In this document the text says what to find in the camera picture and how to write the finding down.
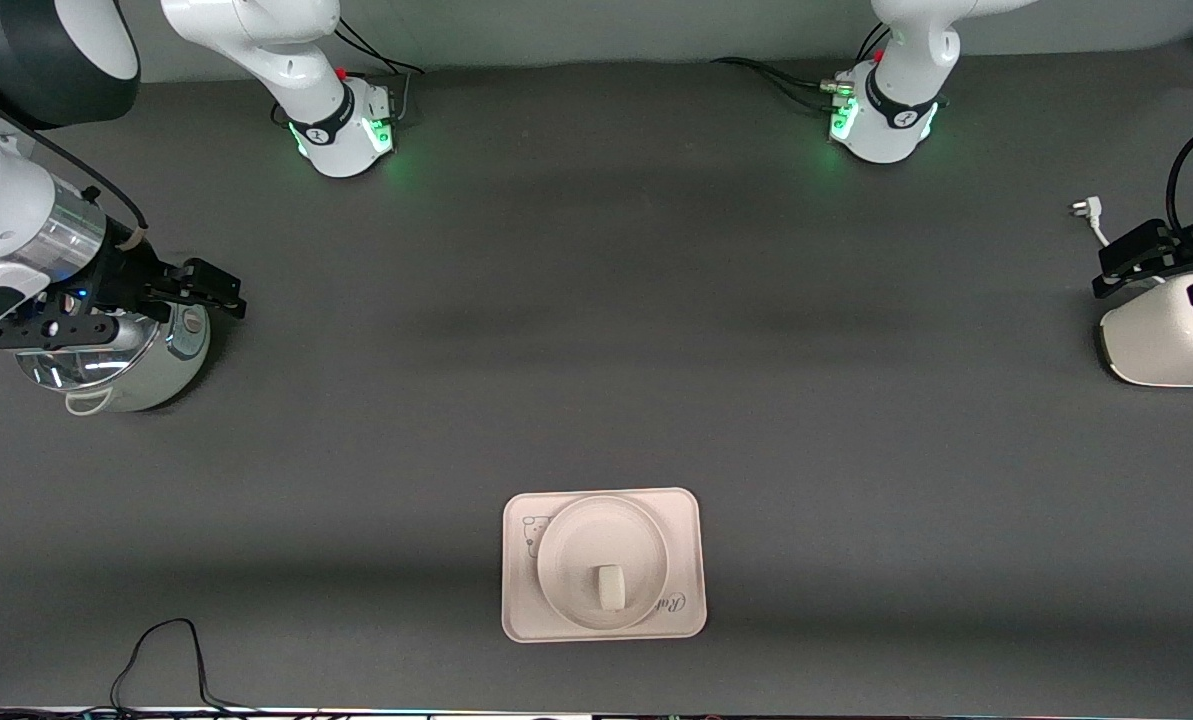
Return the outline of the white toaster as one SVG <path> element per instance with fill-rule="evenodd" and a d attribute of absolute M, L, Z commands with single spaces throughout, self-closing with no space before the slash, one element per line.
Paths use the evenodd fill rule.
<path fill-rule="evenodd" d="M 1135 386 L 1193 387 L 1193 272 L 1104 315 L 1105 364 Z"/>

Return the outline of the pale cooker pot glass lid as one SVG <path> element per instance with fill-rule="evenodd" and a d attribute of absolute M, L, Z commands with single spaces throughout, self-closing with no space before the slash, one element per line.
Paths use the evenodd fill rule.
<path fill-rule="evenodd" d="M 211 319 L 200 306 L 172 306 L 168 322 L 138 314 L 104 319 L 117 328 L 110 342 L 16 352 L 24 375 L 60 393 L 74 416 L 160 406 L 188 386 L 206 360 Z"/>

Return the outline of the beige rectangular tray bear print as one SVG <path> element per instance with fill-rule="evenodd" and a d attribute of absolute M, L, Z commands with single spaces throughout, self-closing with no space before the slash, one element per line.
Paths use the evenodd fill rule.
<path fill-rule="evenodd" d="M 665 530 L 670 569 L 665 596 L 645 620 L 611 634 L 579 629 L 552 610 L 540 592 L 537 555 L 552 519 L 581 498 L 613 495 L 641 503 Z M 684 488 L 604 489 L 588 492 L 518 495 L 503 509 L 501 626 L 514 643 L 660 641 L 697 635 L 709 607 L 696 496 Z"/>

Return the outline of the round beige plate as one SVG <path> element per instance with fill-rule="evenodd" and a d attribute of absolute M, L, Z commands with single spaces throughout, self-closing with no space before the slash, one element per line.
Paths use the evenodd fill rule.
<path fill-rule="evenodd" d="M 628 606 L 602 612 L 596 566 L 623 566 Z M 656 609 L 668 581 L 665 530 L 636 501 L 600 495 L 569 503 L 552 519 L 537 555 L 540 592 L 556 614 L 596 634 L 632 628 Z"/>

